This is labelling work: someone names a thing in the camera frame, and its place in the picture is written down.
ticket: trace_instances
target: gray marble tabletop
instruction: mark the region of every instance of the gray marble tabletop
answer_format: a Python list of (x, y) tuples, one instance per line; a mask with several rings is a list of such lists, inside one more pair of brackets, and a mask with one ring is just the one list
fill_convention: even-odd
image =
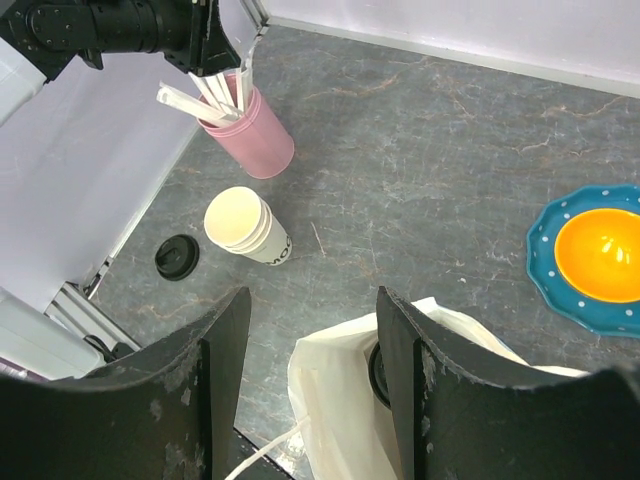
[[(236, 425), (262, 445), (293, 425), (286, 368), (296, 339), (374, 310), (379, 285), (435, 296), (526, 360), (595, 369), (640, 341), (594, 335), (554, 314), (525, 272), (544, 205), (590, 183), (636, 182), (640, 102), (418, 54), (272, 28), (255, 83), (296, 142), (290, 167), (253, 180), (204, 132), (124, 246), (96, 302), (149, 344), (248, 285), (251, 337)], [(255, 189), (294, 240), (269, 268), (203, 231), (207, 205)], [(153, 255), (187, 233), (194, 273), (160, 278)], [(274, 458), (309, 479), (299, 439)]]

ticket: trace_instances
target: pink cup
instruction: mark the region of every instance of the pink cup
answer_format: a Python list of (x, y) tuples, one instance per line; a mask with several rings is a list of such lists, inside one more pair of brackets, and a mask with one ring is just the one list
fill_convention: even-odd
[[(235, 99), (235, 75), (225, 78)], [(232, 125), (218, 128), (200, 119), (198, 123), (254, 178), (275, 177), (293, 159), (293, 139), (256, 87), (249, 108)]]

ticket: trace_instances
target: white baseboard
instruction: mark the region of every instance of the white baseboard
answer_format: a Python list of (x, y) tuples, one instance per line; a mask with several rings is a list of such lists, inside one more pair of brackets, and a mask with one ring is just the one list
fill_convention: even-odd
[(374, 45), (382, 45), (384, 47), (407, 50), (410, 52), (420, 53), (422, 55), (444, 58), (446, 60), (455, 60), (457, 62), (479, 65), (481, 67), (517, 73), (520, 75), (527, 75), (529, 77), (542, 78), (544, 80), (566, 83), (569, 85), (575, 85), (577, 87), (590, 88), (592, 90), (613, 93), (616, 95), (623, 95), (626, 97), (640, 98), (640, 84), (634, 82), (590, 76), (569, 70), (560, 70), (540, 65), (532, 65), (488, 55), (478, 55), (461, 50), (448, 49), (441, 46), (428, 45), (423, 43), (415, 43), (391, 37), (353, 32), (341, 28), (327, 27), (324, 25), (317, 25), (302, 22), (299, 20), (290, 20), (282, 17), (271, 17), (269, 19), (269, 24), (295, 28), (298, 30), (305, 30), (308, 32), (321, 33), (334, 37), (347, 38), (350, 40), (358, 40)]

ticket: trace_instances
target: orange bowl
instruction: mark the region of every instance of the orange bowl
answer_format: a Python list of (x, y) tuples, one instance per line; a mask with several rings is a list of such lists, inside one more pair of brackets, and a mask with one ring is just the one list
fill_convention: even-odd
[(558, 270), (575, 290), (608, 303), (640, 300), (640, 215), (616, 208), (569, 220), (554, 246)]

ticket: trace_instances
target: white bag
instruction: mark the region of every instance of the white bag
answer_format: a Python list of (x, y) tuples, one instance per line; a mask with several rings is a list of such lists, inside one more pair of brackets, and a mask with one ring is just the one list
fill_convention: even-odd
[[(468, 340), (528, 365), (472, 317), (440, 307), (433, 297), (414, 305)], [(391, 411), (375, 397), (368, 359), (377, 343), (375, 313), (298, 340), (289, 361), (289, 399), (316, 480), (402, 478)], [(534, 367), (558, 375), (585, 372)]]

